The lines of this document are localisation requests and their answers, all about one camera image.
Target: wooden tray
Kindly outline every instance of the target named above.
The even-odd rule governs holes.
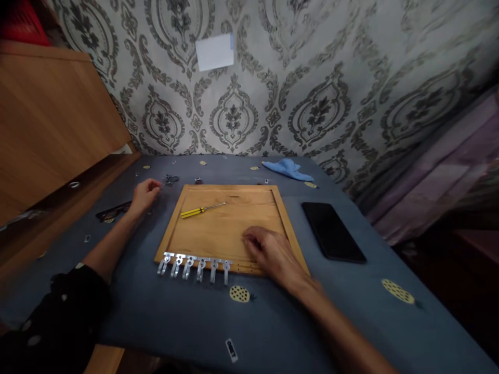
[[[226,204],[204,213],[184,219],[180,217],[184,211],[223,202]],[[286,236],[298,262],[309,274],[275,185],[185,185],[154,262],[159,263],[164,252],[183,253],[232,260],[231,272],[264,275],[258,264],[250,259],[241,241],[243,232],[250,226],[263,226]],[[218,269],[222,271],[222,266],[219,265]]]

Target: phone screen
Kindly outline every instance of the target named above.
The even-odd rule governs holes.
[[[341,218],[330,204],[302,203],[322,254],[330,260],[365,263],[360,250]]]

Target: yellow screwdriver handle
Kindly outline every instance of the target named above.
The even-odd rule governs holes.
[[[201,213],[201,210],[204,210],[204,208],[196,208],[196,209],[193,209],[193,210],[188,210],[188,211],[186,211],[186,212],[182,212],[182,213],[180,213],[180,215],[189,214],[189,213],[194,213],[195,211],[196,211],[196,212]]]
[[[197,208],[197,209],[188,210],[186,212],[183,212],[180,214],[180,216],[182,218],[187,218],[187,217],[192,217],[192,216],[198,215],[199,213],[202,213],[202,212],[204,212],[204,208]]]

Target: black patterned sleeve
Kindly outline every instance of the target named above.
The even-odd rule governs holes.
[[[83,373],[110,308],[108,285],[93,269],[79,263],[53,276],[19,331],[0,339],[0,372]]]

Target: white paper note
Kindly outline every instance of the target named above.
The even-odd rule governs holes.
[[[232,34],[223,34],[196,42],[199,71],[234,65]]]

